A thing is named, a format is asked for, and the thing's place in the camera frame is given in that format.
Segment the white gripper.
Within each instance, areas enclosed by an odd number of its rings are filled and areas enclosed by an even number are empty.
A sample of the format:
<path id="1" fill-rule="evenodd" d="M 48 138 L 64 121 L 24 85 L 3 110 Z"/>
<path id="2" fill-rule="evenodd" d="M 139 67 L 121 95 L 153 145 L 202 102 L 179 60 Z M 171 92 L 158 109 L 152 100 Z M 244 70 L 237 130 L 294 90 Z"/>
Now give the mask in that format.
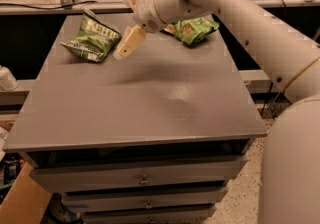
<path id="1" fill-rule="evenodd" d="M 113 53 L 117 60 L 127 58 L 140 47 L 146 39 L 146 32 L 155 33 L 160 30 L 160 21 L 153 0 L 124 0 L 124 4 L 134 10 L 133 19 L 137 25 L 128 26 L 125 29 L 122 39 Z"/>

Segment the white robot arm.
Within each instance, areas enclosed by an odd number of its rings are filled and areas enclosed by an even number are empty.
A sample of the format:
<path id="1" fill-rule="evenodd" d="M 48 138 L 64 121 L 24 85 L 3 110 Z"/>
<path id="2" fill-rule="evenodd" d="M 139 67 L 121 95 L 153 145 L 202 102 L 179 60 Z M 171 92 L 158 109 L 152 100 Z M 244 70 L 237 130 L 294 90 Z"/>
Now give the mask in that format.
<path id="1" fill-rule="evenodd" d="M 258 224 L 320 224 L 320 47 L 250 0 L 129 0 L 134 27 L 114 56 L 147 34 L 210 12 L 228 28 L 291 105 L 268 132 Z"/>

